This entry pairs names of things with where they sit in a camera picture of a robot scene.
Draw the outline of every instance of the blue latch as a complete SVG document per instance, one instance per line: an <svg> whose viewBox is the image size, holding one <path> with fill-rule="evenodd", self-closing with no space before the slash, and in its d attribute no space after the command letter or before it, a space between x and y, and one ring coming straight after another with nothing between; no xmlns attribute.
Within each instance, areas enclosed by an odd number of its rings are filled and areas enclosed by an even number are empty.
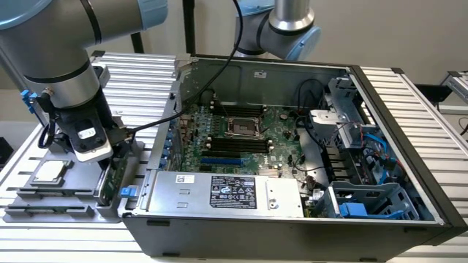
<svg viewBox="0 0 468 263"><path fill-rule="evenodd" d="M37 113L35 108L31 104L31 100L35 98L38 98L37 93L31 93L31 91L29 89L22 91L22 100L23 100L25 104L27 105L31 114Z"/></svg>
<svg viewBox="0 0 468 263"><path fill-rule="evenodd" d="M138 196L138 189L133 187L125 187L121 190L121 197L122 198L134 198Z"/></svg>
<svg viewBox="0 0 468 263"><path fill-rule="evenodd" d="M405 212L395 211L390 215L369 215L365 204L343 203L339 205L339 211L345 218L369 218L369 219L401 219Z"/></svg>

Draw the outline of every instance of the cable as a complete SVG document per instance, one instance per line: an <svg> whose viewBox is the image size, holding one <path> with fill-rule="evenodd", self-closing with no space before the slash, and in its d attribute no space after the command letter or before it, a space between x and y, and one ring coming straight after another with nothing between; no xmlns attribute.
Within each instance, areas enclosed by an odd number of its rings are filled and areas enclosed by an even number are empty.
<svg viewBox="0 0 468 263"><path fill-rule="evenodd" d="M199 92L191 97L189 98L189 103L187 103L187 106L183 108L183 110L173 115L171 117L169 118L165 118L157 122L151 122L146 125L142 125L134 129L130 129L130 133L131 134L135 134L137 132L145 130L145 129L149 129L150 127L153 126L157 126L165 122L169 122L177 118L179 118L191 108L193 104L198 101L199 97L202 96L203 92L206 92L206 90L209 89L209 87L211 86L211 84L215 82L215 80L218 79L218 77L221 76L221 74L223 73L223 71L226 70L226 68L229 67L230 63L231 63L231 60L234 58L234 54L237 53L238 51L238 48L239 48L239 45L241 45L241 40L243 38L243 32L245 32L245 18L243 18L243 11L241 10L241 6L239 6L239 3L238 3L238 0L233 0L234 2L234 5L237 6L237 11L238 11L238 15L239 15L239 36L238 36L238 40L237 40L237 44L234 45L234 49L233 49L233 52L230 54L230 57L223 65L223 67L221 68L221 70L217 72L217 74L214 75L214 77L210 79L210 81L207 82L207 84L203 86L203 88L199 90Z"/></svg>
<svg viewBox="0 0 468 263"><path fill-rule="evenodd" d="M54 143L55 135L57 135L57 120L53 117L50 117L50 124L47 124L47 126L45 127L42 136L39 137L39 141L38 141L38 147L41 149L47 149L49 147L51 147Z"/></svg>
<svg viewBox="0 0 468 263"><path fill-rule="evenodd" d="M269 127L266 127L266 129L262 130L261 134L263 134L266 131L269 131L271 126L274 126L274 124L277 123L277 110L274 107L271 108L271 110L274 111L274 122L271 123L271 125Z"/></svg>
<svg viewBox="0 0 468 263"><path fill-rule="evenodd" d="M326 85L321 82L321 80L318 80L317 78L309 78L307 80L305 80L305 81L301 83L301 85L298 86L298 111L301 110L301 91L302 91L302 89L303 89L305 84L306 84L307 82L310 82L310 81L317 81L317 82L319 82L321 85L322 85L322 88L325 89L323 92L326 92Z"/></svg>
<svg viewBox="0 0 468 263"><path fill-rule="evenodd" d="M199 99L202 99L202 95L205 94L205 92L213 92L213 94L217 93L217 91L215 91L214 88L207 88L207 89L202 92Z"/></svg>
<svg viewBox="0 0 468 263"><path fill-rule="evenodd" d="M370 139L379 142L383 145L383 150L387 154L387 143L378 136L373 135L371 133L365 134L365 137L369 137Z"/></svg>
<svg viewBox="0 0 468 263"><path fill-rule="evenodd" d="M307 116L299 116L299 117L297 118L294 124L295 124L297 127L298 127L298 121L299 121L302 118L306 119L306 120L305 120L305 128L306 128L306 131L307 131L307 133L309 133L309 135L310 135L313 141L318 144L318 146L321 147L321 149L326 150L326 147L322 145L322 143L319 142L319 140L315 138L315 136L314 136L314 134L313 134L313 131L310 130L309 121L307 121L307 120L309 120Z"/></svg>
<svg viewBox="0 0 468 263"><path fill-rule="evenodd" d="M383 184L383 182L386 181L386 178L387 178L387 169L385 168L385 169L383 169L383 174L382 174L382 177L381 177L381 180L379 180L378 185L382 185L382 184Z"/></svg>
<svg viewBox="0 0 468 263"><path fill-rule="evenodd" d="M459 125L461 125L461 128L463 129L463 131L461 133L462 136L468 132L468 124L467 124L466 127L462 126L462 120L463 119L468 119L468 117L463 117L463 118L459 119Z"/></svg>
<svg viewBox="0 0 468 263"><path fill-rule="evenodd" d="M302 159L302 157L299 157L299 158L297 159L297 161L294 162L294 167L295 167L297 170L303 171L303 172L309 172L309 171L315 171L315 170L319 170L319 169L322 169L322 168L326 168L325 166L319 166L319 167L315 167L315 168L313 168L313 169L310 169L310 170L303 170L303 169L301 169L301 168L298 167L298 162L299 162L299 160Z"/></svg>

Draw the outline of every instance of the robotic arm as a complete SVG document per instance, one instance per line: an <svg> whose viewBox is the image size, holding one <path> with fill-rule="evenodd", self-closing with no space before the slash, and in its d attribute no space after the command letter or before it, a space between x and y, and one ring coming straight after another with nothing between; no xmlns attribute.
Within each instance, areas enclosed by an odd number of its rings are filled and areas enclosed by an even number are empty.
<svg viewBox="0 0 468 263"><path fill-rule="evenodd" d="M285 60L306 60L319 42L311 0L241 0L246 30L238 56L267 53Z"/></svg>
<svg viewBox="0 0 468 263"><path fill-rule="evenodd" d="M3 2L0 44L50 114L41 147L59 142L58 123L62 146L79 161L101 161L129 134L113 120L86 48L162 24L167 0Z"/></svg>
<svg viewBox="0 0 468 263"><path fill-rule="evenodd" d="M162 24L169 1L3 2L0 45L50 115L41 147L49 148L55 142L77 154L79 161L102 161L115 154L119 144L133 140L133 134L113 119L99 68L93 67L86 48ZM239 3L246 30L238 55L270 52L286 60L305 60L321 37L310 0Z"/></svg>

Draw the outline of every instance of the cpu socket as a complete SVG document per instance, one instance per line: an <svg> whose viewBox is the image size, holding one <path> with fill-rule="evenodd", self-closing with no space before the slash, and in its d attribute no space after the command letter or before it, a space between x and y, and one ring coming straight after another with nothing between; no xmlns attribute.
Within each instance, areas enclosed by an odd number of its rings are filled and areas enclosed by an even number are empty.
<svg viewBox="0 0 468 263"><path fill-rule="evenodd" d="M229 133L234 136L261 136L258 118L229 118Z"/></svg>

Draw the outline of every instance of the power supply label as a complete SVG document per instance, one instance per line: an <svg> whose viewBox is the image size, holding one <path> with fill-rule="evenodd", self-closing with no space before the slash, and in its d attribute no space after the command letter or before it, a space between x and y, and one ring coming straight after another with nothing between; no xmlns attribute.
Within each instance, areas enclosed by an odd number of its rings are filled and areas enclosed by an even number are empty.
<svg viewBox="0 0 468 263"><path fill-rule="evenodd" d="M210 205L214 208L257 209L255 178L213 176Z"/></svg>

